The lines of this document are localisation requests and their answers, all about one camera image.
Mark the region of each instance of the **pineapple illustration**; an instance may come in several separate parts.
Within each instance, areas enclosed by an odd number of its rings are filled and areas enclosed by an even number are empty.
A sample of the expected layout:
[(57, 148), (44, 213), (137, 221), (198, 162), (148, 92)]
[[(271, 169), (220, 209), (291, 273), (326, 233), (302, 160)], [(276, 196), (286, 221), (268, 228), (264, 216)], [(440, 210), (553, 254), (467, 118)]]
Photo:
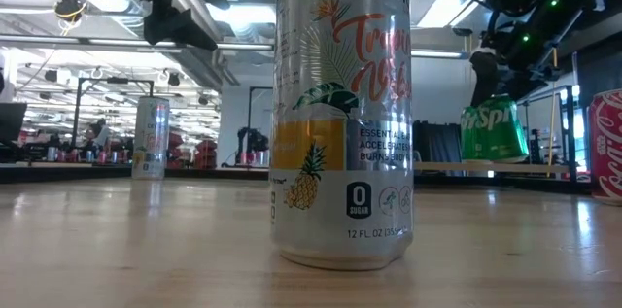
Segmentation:
[(315, 197), (318, 195), (318, 183), (322, 180), (319, 172), (324, 171), (322, 166), (325, 164), (325, 148), (318, 148), (315, 141), (311, 144), (311, 148), (304, 158), (301, 171), (295, 179), (295, 184), (290, 187), (285, 195), (285, 203), (290, 208), (307, 210), (313, 205)]

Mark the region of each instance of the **wooden table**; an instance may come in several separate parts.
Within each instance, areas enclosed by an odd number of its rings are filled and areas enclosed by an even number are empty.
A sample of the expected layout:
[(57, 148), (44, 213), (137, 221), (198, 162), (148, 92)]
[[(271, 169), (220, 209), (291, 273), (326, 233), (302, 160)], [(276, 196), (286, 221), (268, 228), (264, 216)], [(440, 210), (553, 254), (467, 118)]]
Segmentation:
[(419, 190), (406, 257), (355, 273), (280, 258), (267, 195), (207, 180), (0, 186), (0, 306), (622, 306), (622, 210), (589, 198)]

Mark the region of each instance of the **sprite bottle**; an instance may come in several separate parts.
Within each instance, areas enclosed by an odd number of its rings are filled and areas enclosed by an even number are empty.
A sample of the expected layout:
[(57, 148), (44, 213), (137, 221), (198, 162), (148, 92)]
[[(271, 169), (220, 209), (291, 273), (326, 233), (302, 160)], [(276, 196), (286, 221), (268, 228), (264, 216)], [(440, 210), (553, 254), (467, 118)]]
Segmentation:
[(486, 135), (485, 155), (488, 159), (499, 163), (517, 163), (529, 156), (514, 101), (506, 95), (494, 97), (480, 106), (479, 114), (480, 125)]
[(479, 110), (467, 107), (461, 117), (462, 156), (464, 162), (489, 162), (486, 157), (486, 131)]

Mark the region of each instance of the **sprite logo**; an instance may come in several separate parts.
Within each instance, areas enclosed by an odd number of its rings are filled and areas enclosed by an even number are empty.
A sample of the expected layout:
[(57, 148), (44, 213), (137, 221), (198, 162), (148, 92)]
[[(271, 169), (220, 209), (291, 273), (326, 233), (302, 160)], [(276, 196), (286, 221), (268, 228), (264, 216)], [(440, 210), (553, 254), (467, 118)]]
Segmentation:
[(509, 123), (510, 114), (511, 108), (505, 108), (505, 110), (479, 108), (477, 110), (466, 111), (463, 114), (461, 126), (463, 130), (485, 128), (492, 131), (498, 124)]

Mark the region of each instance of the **energy drink can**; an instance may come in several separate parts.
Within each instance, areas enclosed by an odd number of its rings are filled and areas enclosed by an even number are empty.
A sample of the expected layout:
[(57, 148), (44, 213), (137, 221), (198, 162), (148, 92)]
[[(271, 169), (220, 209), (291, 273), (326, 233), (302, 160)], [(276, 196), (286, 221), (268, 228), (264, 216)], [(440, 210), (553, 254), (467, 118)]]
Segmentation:
[(277, 0), (272, 237), (377, 269), (412, 242), (409, 0)]
[(136, 115), (133, 179), (163, 179), (168, 149), (168, 100), (141, 97)]

